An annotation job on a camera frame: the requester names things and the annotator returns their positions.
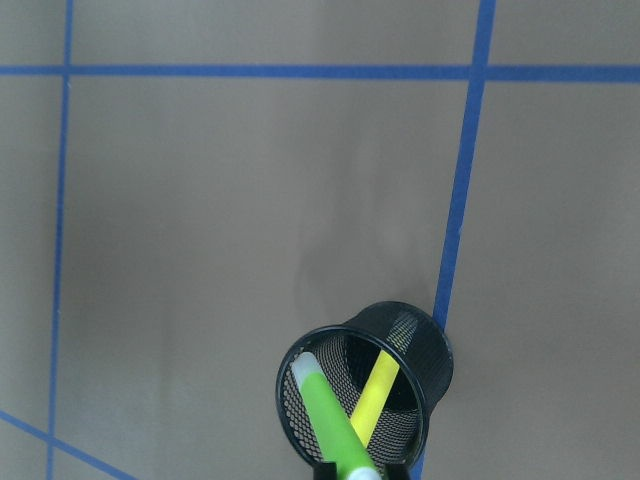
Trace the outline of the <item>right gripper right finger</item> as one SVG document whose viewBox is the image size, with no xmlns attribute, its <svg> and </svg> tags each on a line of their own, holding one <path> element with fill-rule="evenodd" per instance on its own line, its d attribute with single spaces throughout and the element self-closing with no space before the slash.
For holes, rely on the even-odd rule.
<svg viewBox="0 0 640 480">
<path fill-rule="evenodd" d="M 410 470 L 405 464 L 385 464 L 383 468 L 384 480 L 410 480 Z"/>
</svg>

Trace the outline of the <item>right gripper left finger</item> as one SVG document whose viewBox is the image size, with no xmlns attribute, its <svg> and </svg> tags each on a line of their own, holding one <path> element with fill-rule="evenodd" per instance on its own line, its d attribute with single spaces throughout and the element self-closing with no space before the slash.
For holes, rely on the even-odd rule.
<svg viewBox="0 0 640 480">
<path fill-rule="evenodd" d="M 315 462 L 312 465 L 313 480 L 337 480 L 338 472 L 335 462 Z"/>
</svg>

